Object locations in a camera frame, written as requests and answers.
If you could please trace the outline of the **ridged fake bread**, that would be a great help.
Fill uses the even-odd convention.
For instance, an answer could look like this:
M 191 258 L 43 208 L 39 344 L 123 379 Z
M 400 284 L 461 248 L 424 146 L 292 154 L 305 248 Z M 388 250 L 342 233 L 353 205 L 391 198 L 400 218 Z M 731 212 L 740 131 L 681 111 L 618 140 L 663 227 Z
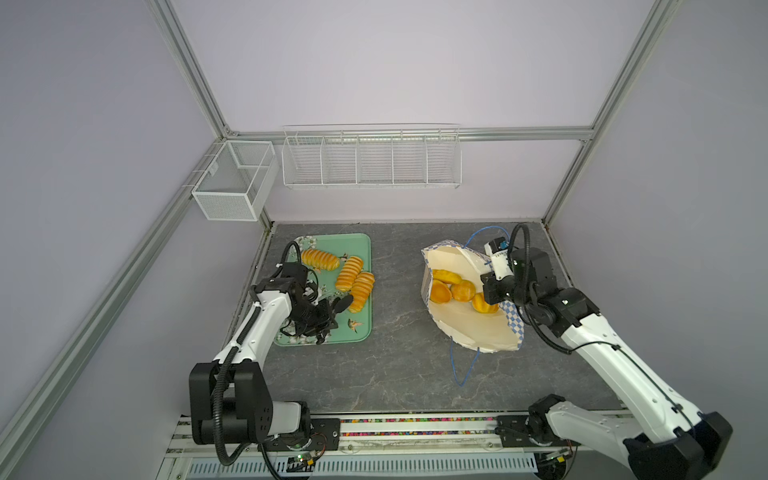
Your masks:
M 346 259 L 335 282 L 335 288 L 339 292 L 348 292 L 362 272 L 364 261 L 357 256 L 350 256 Z
M 361 272 L 352 284 L 350 294 L 353 301 L 348 310 L 350 313 L 360 312 L 370 297 L 375 284 L 375 277 L 371 272 Z

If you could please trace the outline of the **checkered paper bag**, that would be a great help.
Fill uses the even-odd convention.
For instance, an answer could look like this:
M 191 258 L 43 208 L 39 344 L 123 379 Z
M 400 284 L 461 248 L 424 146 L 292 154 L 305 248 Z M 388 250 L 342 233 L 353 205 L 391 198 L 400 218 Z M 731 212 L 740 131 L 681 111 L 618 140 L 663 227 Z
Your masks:
M 465 242 L 443 240 L 421 250 L 425 263 L 421 298 L 434 324 L 449 339 L 454 383 L 463 387 L 482 354 L 517 351 L 524 340 L 524 322 L 509 300 L 489 303 L 481 276 L 496 276 L 495 254 Z

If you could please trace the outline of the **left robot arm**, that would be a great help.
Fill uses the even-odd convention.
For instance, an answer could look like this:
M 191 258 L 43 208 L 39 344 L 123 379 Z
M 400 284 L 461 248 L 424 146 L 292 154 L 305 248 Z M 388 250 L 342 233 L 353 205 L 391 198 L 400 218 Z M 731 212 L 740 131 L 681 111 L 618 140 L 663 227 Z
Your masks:
M 281 437 L 290 448 L 313 440 L 309 407 L 304 401 L 272 398 L 263 369 L 276 335 L 292 326 L 298 336 L 325 342 L 337 328 L 336 316 L 351 297 L 331 300 L 319 294 L 314 272 L 292 241 L 284 248 L 276 271 L 250 289 L 249 310 L 226 346 L 209 362 L 196 364 L 189 375 L 192 437 L 211 445 L 221 465 L 233 465 L 250 445 L 264 449 Z

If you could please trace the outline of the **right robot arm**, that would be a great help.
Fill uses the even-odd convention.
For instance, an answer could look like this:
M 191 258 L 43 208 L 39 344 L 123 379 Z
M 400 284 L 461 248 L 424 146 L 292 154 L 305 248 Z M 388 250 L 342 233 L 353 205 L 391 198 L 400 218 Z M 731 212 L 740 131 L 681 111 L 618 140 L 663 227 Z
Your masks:
M 524 432 L 532 443 L 574 442 L 622 464 L 637 479 L 703 479 L 719 466 L 731 424 L 669 386 L 581 290 L 559 287 L 548 254 L 532 247 L 527 225 L 515 225 L 484 250 L 491 268 L 480 277 L 485 301 L 511 303 L 546 345 L 583 358 L 631 413 L 612 418 L 550 394 L 528 408 Z

